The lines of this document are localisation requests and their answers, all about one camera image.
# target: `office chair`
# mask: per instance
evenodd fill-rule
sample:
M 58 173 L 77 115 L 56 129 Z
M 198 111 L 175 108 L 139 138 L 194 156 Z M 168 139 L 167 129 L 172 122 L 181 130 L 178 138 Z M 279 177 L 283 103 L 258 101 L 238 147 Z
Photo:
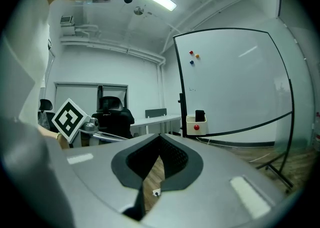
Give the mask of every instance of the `office chair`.
M 41 118 L 41 116 L 43 115 L 44 111 L 47 117 L 47 121 L 49 123 L 49 130 L 55 133 L 58 133 L 58 129 L 56 128 L 56 126 L 53 124 L 52 119 L 55 116 L 54 112 L 47 112 L 47 111 L 51 111 L 53 108 L 52 103 L 50 100 L 48 99 L 40 99 L 40 108 L 38 111 L 38 120 Z
M 119 137 L 131 139 L 130 125 L 135 123 L 130 110 L 123 107 L 121 100 L 114 96 L 104 96 L 99 100 L 100 109 L 92 115 L 98 120 L 98 129 Z

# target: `wooden floor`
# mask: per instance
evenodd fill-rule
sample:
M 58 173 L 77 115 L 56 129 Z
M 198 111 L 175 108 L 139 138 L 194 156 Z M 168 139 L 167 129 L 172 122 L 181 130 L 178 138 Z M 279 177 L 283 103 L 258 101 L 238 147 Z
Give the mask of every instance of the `wooden floor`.
M 204 144 L 199 141 L 194 141 L 195 144 Z M 258 159 L 262 156 L 267 155 L 264 158 L 250 162 L 253 167 L 257 167 L 264 164 L 279 155 L 273 147 L 226 147 L 217 145 L 208 145 L 208 147 L 220 147 L 233 154 L 237 155 L 240 159 L 250 162 Z M 276 176 L 271 170 L 265 170 L 264 168 L 259 169 L 265 176 L 269 177 L 274 184 L 287 195 L 295 192 L 296 190 L 302 188 L 306 181 L 308 180 L 310 171 L 318 157 L 318 153 L 313 149 L 305 149 L 297 152 L 290 152 L 286 164 L 283 168 L 282 174 L 286 176 L 293 184 L 293 189 L 289 192 L 287 187 L 281 182 L 281 180 Z M 280 168 L 283 157 L 275 161 L 272 165 L 277 169 Z M 158 198 L 153 196 L 153 190 L 161 188 L 161 181 L 165 180 L 164 165 L 159 157 L 155 162 L 152 170 L 143 182 L 143 194 L 144 194 L 144 205 L 146 212 L 156 204 Z

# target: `white desk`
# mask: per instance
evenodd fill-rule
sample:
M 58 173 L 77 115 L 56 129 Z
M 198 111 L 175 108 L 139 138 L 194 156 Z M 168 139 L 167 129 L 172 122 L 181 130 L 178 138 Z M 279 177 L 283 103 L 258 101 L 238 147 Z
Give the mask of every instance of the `white desk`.
M 134 124 L 131 125 L 131 127 L 145 127 L 145 131 L 147 134 L 149 134 L 149 125 L 154 125 L 154 124 L 160 124 L 160 123 L 166 123 L 166 122 L 169 122 L 170 123 L 170 131 L 171 131 L 171 134 L 173 132 L 173 129 L 172 129 L 172 121 L 175 121 L 175 120 L 180 120 L 181 119 L 181 115 L 175 115 L 175 114 L 172 114 L 172 115 L 166 115 L 166 116 L 160 116 L 160 117 L 154 117 L 154 118 L 142 118 L 142 119 L 137 119 L 134 121 Z M 141 136 L 142 135 L 142 132 L 141 130 L 139 129 L 139 135 Z

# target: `whiteboard frame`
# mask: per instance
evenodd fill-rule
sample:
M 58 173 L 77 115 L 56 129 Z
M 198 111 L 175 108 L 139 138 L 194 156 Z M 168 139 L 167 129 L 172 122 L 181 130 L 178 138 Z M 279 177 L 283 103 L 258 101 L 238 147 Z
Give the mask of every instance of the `whiteboard frame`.
M 250 126 L 247 128 L 243 128 L 243 129 L 238 129 L 238 130 L 233 130 L 233 131 L 228 131 L 228 132 L 221 132 L 221 133 L 209 133 L 209 134 L 205 134 L 205 135 L 199 135 L 199 136 L 194 136 L 194 135 L 187 135 L 187 122 L 186 122 L 186 118 L 187 118 L 187 101 L 186 101 L 186 93 L 185 93 L 185 84 L 184 84 L 184 76 L 183 76 L 183 72 L 182 72 L 182 67 L 181 67 L 181 61 L 180 61 L 180 56 L 179 56 L 179 51 L 178 51 L 178 46 L 177 46 L 177 42 L 176 42 L 176 38 L 177 37 L 181 37 L 184 35 L 188 35 L 188 34 L 194 34 L 194 33 L 199 33 L 199 32 L 205 32 L 205 31 L 214 31 L 214 30 L 246 30 L 246 31 L 254 31 L 254 32 L 259 32 L 259 33 L 265 33 L 268 34 L 268 36 L 270 37 L 270 39 L 272 40 L 276 50 L 278 51 L 280 58 L 282 60 L 284 69 L 285 69 L 285 73 L 287 76 L 287 79 L 289 81 L 290 84 L 290 93 L 291 93 L 291 106 L 292 109 L 290 112 L 277 117 L 273 120 L 261 123 L 261 124 L 257 124 L 255 126 Z M 292 139 L 292 135 L 293 135 L 293 127 L 294 127 L 294 114 L 295 114 L 295 110 L 294 110 L 294 98 L 293 98 L 293 91 L 292 91 L 292 87 L 291 87 L 291 80 L 289 78 L 288 75 L 288 71 L 287 71 L 287 67 L 285 65 L 285 62 L 281 56 L 281 53 L 276 45 L 276 43 L 274 42 L 274 40 L 272 39 L 271 35 L 267 32 L 267 31 L 263 31 L 263 30 L 256 30 L 256 29 L 248 29 L 248 28 L 236 28 L 236 27 L 222 27 L 222 28 L 211 28 L 211 29 L 203 29 L 203 30 L 195 30 L 195 31 L 190 31 L 190 32 L 186 32 L 186 33 L 182 33 L 179 35 L 175 35 L 173 36 L 173 42 L 174 42 L 174 48 L 175 48 L 175 52 L 176 52 L 176 57 L 177 57 L 177 61 L 178 61 L 178 67 L 179 67 L 179 73 L 180 73 L 180 80 L 181 80 L 181 89 L 182 89 L 182 94 L 180 94 L 180 104 L 181 104 L 181 121 L 182 121 L 182 137 L 189 137 L 189 138 L 196 138 L 196 137 L 214 137 L 214 136 L 222 136 L 222 135 L 229 135 L 229 134 L 235 134 L 235 133 L 240 133 L 240 132 L 244 132 L 244 131 L 248 131 L 248 130 L 253 130 L 262 126 L 265 126 L 267 124 L 270 124 L 272 122 L 276 122 L 288 115 L 292 115 L 293 119 L 291 119 L 291 130 L 290 130 L 290 136 L 289 136 L 289 141 L 291 141 Z

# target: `chair headrest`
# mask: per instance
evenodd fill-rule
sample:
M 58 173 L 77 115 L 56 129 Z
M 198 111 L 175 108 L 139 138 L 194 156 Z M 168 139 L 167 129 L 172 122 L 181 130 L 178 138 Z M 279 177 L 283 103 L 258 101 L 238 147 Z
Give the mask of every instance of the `chair headrest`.
M 48 99 L 40 99 L 40 108 L 41 111 L 51 111 L 52 110 L 52 103 Z
M 112 114 L 120 113 L 124 109 L 121 100 L 115 96 L 104 96 L 100 98 L 100 109 L 97 113 Z

